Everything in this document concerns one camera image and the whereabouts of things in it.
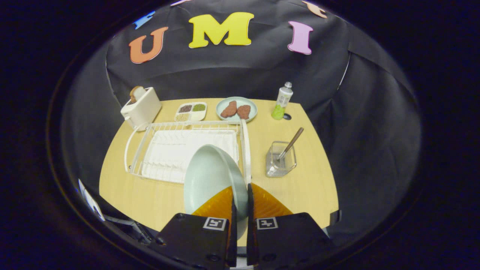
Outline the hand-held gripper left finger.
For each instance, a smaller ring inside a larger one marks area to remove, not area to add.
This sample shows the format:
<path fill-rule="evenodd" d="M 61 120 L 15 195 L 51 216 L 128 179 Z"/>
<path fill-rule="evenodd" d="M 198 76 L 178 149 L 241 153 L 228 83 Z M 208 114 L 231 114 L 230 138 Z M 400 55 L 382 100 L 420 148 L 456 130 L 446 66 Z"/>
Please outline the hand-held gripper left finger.
<path fill-rule="evenodd" d="M 193 214 L 177 213 L 149 248 L 196 270 L 226 270 L 237 265 L 237 208 L 227 187 Z"/>

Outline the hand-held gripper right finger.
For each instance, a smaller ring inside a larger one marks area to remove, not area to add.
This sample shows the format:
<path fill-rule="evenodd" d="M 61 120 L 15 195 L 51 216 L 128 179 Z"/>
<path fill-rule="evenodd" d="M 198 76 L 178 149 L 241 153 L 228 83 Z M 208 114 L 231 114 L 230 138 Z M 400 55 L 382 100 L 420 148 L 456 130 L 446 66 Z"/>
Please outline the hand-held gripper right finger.
<path fill-rule="evenodd" d="M 308 213 L 254 217 L 260 204 L 252 183 L 247 194 L 247 265 L 255 270 L 303 270 L 333 251 L 334 243 Z"/>

